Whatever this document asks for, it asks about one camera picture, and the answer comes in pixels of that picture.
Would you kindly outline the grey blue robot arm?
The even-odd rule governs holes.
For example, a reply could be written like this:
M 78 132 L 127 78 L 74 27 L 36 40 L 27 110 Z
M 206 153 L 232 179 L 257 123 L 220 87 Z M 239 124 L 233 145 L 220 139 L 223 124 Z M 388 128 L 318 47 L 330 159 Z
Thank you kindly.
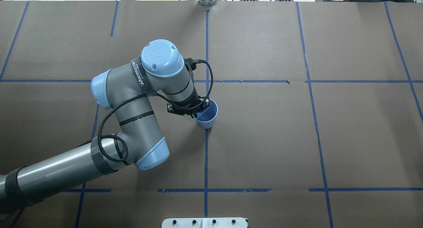
M 169 149 L 150 97 L 167 102 L 167 112 L 192 118 L 210 107 L 210 93 L 200 97 L 193 70 L 206 60 L 183 58 L 174 43 L 157 39 L 128 64 L 91 80 L 98 106 L 110 112 L 97 135 L 76 148 L 1 178 L 1 218 L 17 210 L 134 164 L 146 171 L 165 162 Z

